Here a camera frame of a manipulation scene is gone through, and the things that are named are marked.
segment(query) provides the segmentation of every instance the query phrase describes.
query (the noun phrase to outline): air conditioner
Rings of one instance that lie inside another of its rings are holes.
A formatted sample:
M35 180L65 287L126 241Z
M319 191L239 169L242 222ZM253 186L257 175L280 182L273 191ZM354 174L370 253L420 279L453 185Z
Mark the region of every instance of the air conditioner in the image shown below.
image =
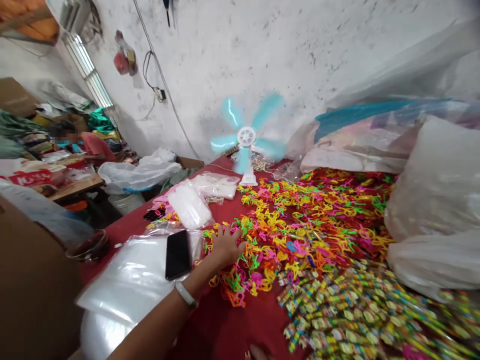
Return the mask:
M66 32L80 34L90 15L88 0L46 0L56 22Z

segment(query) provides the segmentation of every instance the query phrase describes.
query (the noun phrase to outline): white bucket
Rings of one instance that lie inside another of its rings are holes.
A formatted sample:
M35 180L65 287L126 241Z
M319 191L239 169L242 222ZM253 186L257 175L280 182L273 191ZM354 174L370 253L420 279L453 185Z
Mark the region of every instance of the white bucket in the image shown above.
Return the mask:
M110 195L108 201L120 214L127 215L139 206L145 204L142 194Z

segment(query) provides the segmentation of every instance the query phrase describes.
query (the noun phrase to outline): fan base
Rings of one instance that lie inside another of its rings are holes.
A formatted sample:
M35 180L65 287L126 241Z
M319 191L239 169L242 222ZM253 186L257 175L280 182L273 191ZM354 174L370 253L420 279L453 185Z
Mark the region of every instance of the fan base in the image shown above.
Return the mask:
M253 174L244 174L241 178L241 186L257 186L257 178Z

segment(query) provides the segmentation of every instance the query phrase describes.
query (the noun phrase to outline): red tablecloth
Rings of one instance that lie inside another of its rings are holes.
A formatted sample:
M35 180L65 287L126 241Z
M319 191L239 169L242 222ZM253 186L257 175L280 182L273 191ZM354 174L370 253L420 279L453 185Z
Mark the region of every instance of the red tablecloth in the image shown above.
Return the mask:
M213 162L226 169L232 168L232 162L220 157ZM209 164L193 174L195 177L203 172L235 175ZM257 179L272 180L271 174L256 173ZM217 223L231 223L233 218L247 214L242 205L242 196L237 193L233 200L225 200L222 205L211 203L210 209ZM117 249L113 245L124 243L132 235L141 235L149 224L143 215L151 202L132 211L109 227L106 232L110 239L111 250L100 263L80 265L80 276L84 283L92 280L110 261ZM213 288L200 300L199 307L193 312L182 331L168 359L244 359L250 344L266 348L277 359L300 359L302 352L297 350L291 355L283 329L289 323L286 312L280 308L276 297L281 292L276 283L272 291L259 291L258 296L245 296L246 307L233 308L229 301L220 294L220 286Z

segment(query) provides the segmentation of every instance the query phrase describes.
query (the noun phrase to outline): person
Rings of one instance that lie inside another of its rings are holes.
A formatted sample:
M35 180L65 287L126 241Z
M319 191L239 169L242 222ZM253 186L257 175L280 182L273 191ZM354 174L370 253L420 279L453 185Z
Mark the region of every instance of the person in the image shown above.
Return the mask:
M92 161L96 168L105 162L117 162L114 153L103 139L92 132L79 132L75 125L68 120L62 120L61 122L50 125L48 132L53 138L72 144L78 144L82 141L86 155L74 154L73 156Z
M232 226L212 236L213 247L190 275L150 311L111 353L108 360L159 360L167 351L186 322L191 304L189 297L198 301L209 280L220 270L235 263L244 252L247 242L237 246L240 230L231 233Z

